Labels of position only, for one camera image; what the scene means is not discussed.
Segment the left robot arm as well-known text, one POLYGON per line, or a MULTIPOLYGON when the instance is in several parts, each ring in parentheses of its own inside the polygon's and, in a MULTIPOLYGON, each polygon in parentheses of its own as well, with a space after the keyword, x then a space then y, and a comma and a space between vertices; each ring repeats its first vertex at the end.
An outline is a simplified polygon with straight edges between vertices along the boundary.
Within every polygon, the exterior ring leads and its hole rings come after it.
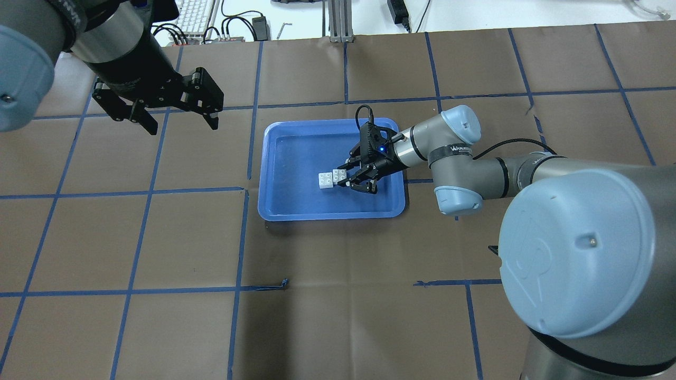
POLYGON ((175 1, 2 1, 1 8, 2 132, 33 120, 63 52, 96 75, 92 98, 112 120, 156 135, 149 110, 174 107, 217 130, 223 91, 205 68, 179 74, 151 32, 179 17, 175 1))

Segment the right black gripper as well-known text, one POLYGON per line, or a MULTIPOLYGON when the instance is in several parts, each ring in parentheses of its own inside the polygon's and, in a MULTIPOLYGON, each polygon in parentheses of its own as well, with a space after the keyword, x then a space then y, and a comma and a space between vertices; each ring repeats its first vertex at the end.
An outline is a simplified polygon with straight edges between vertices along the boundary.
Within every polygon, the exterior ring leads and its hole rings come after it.
POLYGON ((365 122, 359 129, 359 142, 350 151, 345 163, 336 170, 349 171, 358 168, 353 175, 339 180, 340 187, 355 192, 378 193, 378 180, 404 170, 395 144, 404 140, 403 134, 387 127, 375 125, 373 120, 365 122))

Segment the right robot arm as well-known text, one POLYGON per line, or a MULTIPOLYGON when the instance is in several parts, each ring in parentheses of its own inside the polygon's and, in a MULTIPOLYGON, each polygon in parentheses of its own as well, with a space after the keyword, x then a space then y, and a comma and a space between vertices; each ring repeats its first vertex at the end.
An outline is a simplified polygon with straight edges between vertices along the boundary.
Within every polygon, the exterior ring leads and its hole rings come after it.
POLYGON ((584 161, 542 151, 484 159, 466 105, 404 131, 358 122, 334 185, 427 164, 439 211, 476 213, 510 198, 493 252, 530 331, 522 379, 647 379, 674 367, 674 165, 584 161))

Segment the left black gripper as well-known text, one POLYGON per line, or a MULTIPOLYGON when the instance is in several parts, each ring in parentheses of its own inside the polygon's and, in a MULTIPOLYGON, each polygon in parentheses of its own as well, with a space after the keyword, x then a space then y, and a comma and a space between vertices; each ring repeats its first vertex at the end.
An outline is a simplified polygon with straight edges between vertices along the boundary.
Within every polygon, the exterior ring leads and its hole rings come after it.
POLYGON ((113 120, 130 120, 152 136, 158 122, 149 109, 174 107, 201 115, 211 130, 218 130, 218 115, 224 107, 224 93, 210 73, 197 67, 189 75, 171 70, 154 79, 138 79, 125 84, 108 84, 97 79, 94 101, 113 120))

